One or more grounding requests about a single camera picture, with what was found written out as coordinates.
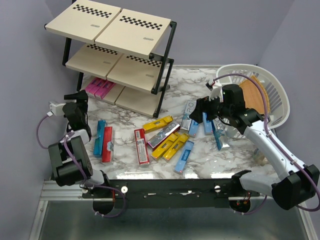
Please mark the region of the pink toothpaste box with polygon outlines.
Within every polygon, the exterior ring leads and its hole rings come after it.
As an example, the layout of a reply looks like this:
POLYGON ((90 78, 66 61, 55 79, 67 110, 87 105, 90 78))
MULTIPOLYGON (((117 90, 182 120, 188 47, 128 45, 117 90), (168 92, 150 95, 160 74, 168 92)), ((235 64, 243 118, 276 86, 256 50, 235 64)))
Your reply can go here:
POLYGON ((96 95, 100 98, 103 99, 109 92, 110 90, 115 86, 116 84, 111 81, 106 81, 98 90, 96 95))
POLYGON ((92 96, 94 97, 95 96, 95 92, 97 91, 96 90, 96 87, 98 86, 99 82, 101 81, 100 78, 98 77, 95 77, 86 87, 85 87, 85 92, 87 93, 88 96, 92 96))
POLYGON ((105 79, 100 79, 96 82, 94 87, 90 90, 90 93, 96 98, 100 89, 103 87, 103 85, 107 82, 105 79))

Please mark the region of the pink toothpaste box back side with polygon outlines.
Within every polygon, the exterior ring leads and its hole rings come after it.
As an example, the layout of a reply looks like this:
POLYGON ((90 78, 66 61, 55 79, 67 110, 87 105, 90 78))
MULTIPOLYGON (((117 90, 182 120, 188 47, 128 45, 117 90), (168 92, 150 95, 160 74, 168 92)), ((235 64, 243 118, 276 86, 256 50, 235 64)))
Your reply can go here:
POLYGON ((106 81, 98 90, 96 95, 100 98, 103 99, 109 92, 110 90, 115 86, 116 84, 111 81, 106 81))

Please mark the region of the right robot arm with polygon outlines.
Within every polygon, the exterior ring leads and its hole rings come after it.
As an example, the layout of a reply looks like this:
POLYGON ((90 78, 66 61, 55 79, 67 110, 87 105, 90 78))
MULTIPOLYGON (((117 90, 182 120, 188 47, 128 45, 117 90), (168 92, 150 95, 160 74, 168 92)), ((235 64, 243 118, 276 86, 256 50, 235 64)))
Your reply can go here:
POLYGON ((230 183, 230 191, 234 195, 258 192, 272 197, 284 210, 299 207, 302 202, 319 196, 319 169, 295 158, 270 132, 267 117, 246 107, 241 87, 237 84, 221 86, 219 83, 207 83, 206 86, 210 89, 210 95, 196 101, 190 118, 201 123, 202 114, 206 113, 209 120, 228 119, 232 127, 257 146, 277 174, 277 177, 268 177, 252 171, 238 173, 230 183))

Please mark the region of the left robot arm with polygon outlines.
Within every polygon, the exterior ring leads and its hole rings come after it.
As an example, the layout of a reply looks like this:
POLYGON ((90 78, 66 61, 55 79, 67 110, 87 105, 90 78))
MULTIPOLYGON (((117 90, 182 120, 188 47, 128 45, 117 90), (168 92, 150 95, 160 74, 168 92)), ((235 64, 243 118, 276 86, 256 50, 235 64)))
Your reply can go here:
POLYGON ((94 170, 85 144, 92 138, 88 124, 88 100, 85 90, 64 96, 67 103, 62 105, 62 115, 67 119, 64 137, 48 146, 53 179, 60 187, 82 185, 93 188, 101 198, 107 197, 111 185, 103 171, 94 170))

